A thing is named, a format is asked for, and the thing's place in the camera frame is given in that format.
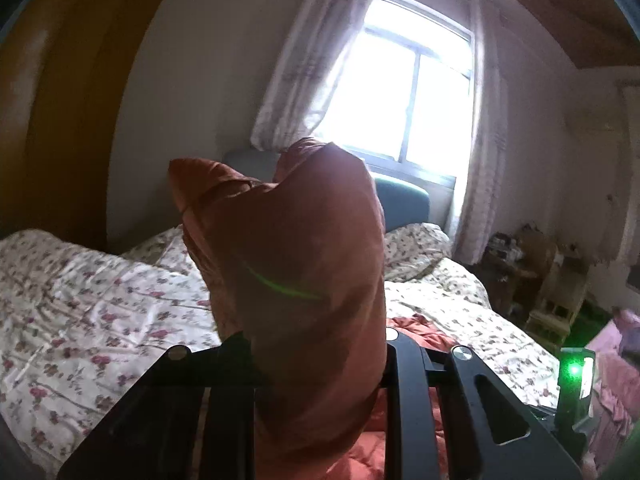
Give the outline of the pink cloth pile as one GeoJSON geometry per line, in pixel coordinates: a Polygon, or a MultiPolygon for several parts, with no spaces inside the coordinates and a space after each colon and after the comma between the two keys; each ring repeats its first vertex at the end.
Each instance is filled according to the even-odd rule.
{"type": "Polygon", "coordinates": [[[597,479],[639,425],[639,315],[615,308],[587,349],[596,354],[591,407],[598,423],[582,462],[582,478],[597,479]]]}

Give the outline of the cluttered wooden nightstand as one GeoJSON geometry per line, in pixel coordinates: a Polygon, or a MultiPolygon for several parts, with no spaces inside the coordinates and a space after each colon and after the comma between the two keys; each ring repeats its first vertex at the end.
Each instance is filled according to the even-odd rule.
{"type": "Polygon", "coordinates": [[[496,233],[474,268],[491,307],[556,353],[564,346],[587,295],[588,262],[533,226],[496,233]]]}

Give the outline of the dark wooden wardrobe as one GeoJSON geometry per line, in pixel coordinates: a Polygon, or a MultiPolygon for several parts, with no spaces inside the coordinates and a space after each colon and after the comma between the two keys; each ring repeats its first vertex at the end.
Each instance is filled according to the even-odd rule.
{"type": "Polygon", "coordinates": [[[1,232],[106,244],[120,103],[162,0],[27,0],[1,43],[1,232]]]}

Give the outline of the pale patterned left curtain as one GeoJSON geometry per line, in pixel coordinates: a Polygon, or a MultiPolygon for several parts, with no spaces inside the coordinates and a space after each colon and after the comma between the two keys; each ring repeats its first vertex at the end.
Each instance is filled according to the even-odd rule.
{"type": "Polygon", "coordinates": [[[310,136],[326,114],[334,67],[362,29],[372,0],[303,0],[258,110],[250,144],[280,152],[310,136]]]}

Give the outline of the floral white quilt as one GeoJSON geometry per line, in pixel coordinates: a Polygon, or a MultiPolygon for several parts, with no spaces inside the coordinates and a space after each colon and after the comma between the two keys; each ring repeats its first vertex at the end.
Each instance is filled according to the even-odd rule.
{"type": "MultiPolygon", "coordinates": [[[[456,263],[442,281],[386,281],[386,314],[469,346],[526,404],[555,406],[559,362],[456,263]]],[[[219,344],[202,278],[27,230],[1,243],[1,415],[47,478],[169,347],[219,344]]]]}

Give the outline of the pale right curtain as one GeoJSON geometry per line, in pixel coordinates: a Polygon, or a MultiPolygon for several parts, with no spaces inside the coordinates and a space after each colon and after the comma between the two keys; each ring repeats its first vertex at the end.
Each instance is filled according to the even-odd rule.
{"type": "Polygon", "coordinates": [[[474,70],[468,166],[457,177],[448,218],[452,253],[478,263],[494,228],[508,143],[508,92],[499,66],[500,13],[488,0],[472,0],[474,70]]]}

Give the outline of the orange down jacket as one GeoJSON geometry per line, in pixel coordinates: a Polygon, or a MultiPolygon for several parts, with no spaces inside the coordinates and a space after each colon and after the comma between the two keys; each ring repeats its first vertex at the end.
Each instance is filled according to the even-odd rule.
{"type": "Polygon", "coordinates": [[[422,363],[447,341],[385,312],[382,206],[364,163],[301,140],[272,182],[214,160],[168,167],[222,345],[205,479],[440,479],[422,363]]]}

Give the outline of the grey yellow blue headboard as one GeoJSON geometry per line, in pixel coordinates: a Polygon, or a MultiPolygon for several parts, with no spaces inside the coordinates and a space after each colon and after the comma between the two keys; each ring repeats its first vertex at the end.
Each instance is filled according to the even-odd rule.
{"type": "MultiPolygon", "coordinates": [[[[222,162],[247,177],[271,181],[280,158],[278,153],[244,148],[228,152],[222,162]]],[[[384,174],[372,174],[383,207],[386,232],[430,222],[431,200],[423,188],[384,174]]]]}

